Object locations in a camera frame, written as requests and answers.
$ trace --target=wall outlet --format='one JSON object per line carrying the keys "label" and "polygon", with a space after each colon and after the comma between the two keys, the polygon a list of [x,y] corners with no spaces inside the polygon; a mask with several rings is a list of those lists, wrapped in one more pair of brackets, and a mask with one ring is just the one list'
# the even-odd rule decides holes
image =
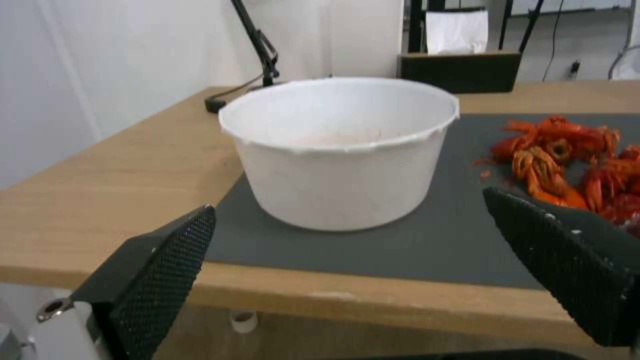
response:
{"label": "wall outlet", "polygon": [[569,73],[567,74],[567,79],[577,78],[578,70],[580,70],[580,60],[575,60],[569,67]]}

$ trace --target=wooden table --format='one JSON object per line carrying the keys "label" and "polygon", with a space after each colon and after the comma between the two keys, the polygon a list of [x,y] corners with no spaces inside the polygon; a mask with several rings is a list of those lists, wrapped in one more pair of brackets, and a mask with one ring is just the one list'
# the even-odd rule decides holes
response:
{"label": "wooden table", "polygon": [[[241,164],[195,94],[0,193],[0,281],[75,288],[124,240],[217,204]],[[463,113],[638,113],[640,81],[518,84]],[[592,344],[545,291],[206,263],[200,305]]]}

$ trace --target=white cylinder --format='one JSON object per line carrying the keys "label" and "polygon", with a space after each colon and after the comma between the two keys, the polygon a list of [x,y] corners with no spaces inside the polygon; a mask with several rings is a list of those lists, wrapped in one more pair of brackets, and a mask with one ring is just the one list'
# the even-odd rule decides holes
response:
{"label": "white cylinder", "polygon": [[220,112],[253,194],[269,214],[348,231],[398,219],[424,199],[458,100],[398,79],[296,81]]}
{"label": "white cylinder", "polygon": [[229,321],[234,331],[247,334],[258,326],[258,314],[254,310],[231,310]]}

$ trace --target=bowl rim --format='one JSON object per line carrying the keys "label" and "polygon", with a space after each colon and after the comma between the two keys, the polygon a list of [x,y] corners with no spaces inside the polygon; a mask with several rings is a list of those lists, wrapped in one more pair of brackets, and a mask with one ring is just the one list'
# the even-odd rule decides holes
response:
{"label": "bowl rim", "polygon": [[[256,97],[264,97],[265,95],[268,95],[268,94],[289,91],[292,88],[313,87],[313,86],[321,85],[322,83],[369,83],[369,84],[378,84],[378,85],[403,86],[407,88],[419,88],[421,90],[428,89],[429,91],[436,92],[439,95],[443,95],[445,98],[449,98],[453,105],[453,111],[451,113],[451,116],[446,121],[443,121],[442,123],[435,126],[427,127],[423,130],[417,131],[416,133],[403,135],[403,136],[396,136],[393,138],[387,138],[387,139],[375,141],[375,142],[355,143],[353,145],[291,146],[291,145],[283,145],[280,143],[248,139],[246,137],[243,137],[237,134],[232,129],[232,126],[228,123],[228,121],[225,118],[226,112],[234,111],[236,108],[244,105],[247,102],[254,100]],[[229,104],[227,104],[218,113],[218,120],[220,122],[220,127],[222,128],[222,131],[224,133],[227,133],[233,136],[236,140],[242,142],[243,144],[258,145],[260,147],[289,151],[294,153],[369,152],[369,151],[373,151],[375,149],[379,149],[383,147],[395,147],[398,145],[421,142],[429,138],[433,133],[436,133],[438,131],[443,131],[444,129],[449,127],[449,125],[451,125],[451,123],[454,120],[458,118],[460,118],[460,100],[453,94],[432,85],[418,83],[415,81],[409,81],[404,79],[390,79],[390,78],[324,78],[324,79],[290,81],[288,83],[284,83],[281,85],[271,86],[269,88],[263,88],[257,91],[244,94],[238,97],[237,99],[233,100]]]}

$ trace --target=black mat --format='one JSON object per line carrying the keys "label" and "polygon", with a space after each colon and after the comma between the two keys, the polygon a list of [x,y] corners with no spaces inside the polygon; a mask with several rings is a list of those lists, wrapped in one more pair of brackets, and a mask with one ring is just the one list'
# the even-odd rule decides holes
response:
{"label": "black mat", "polygon": [[[391,224],[350,233],[324,233],[287,225],[259,208],[246,178],[216,209],[218,223],[208,261],[375,277],[542,288],[520,264],[487,212],[482,189],[508,186],[507,165],[473,165],[489,146],[509,136],[507,119],[545,115],[465,115],[455,122],[438,160],[429,193],[412,213]],[[640,143],[640,115],[569,115],[589,126],[607,124],[623,141]],[[572,166],[576,181],[583,165]],[[491,176],[480,174],[489,170]]]}

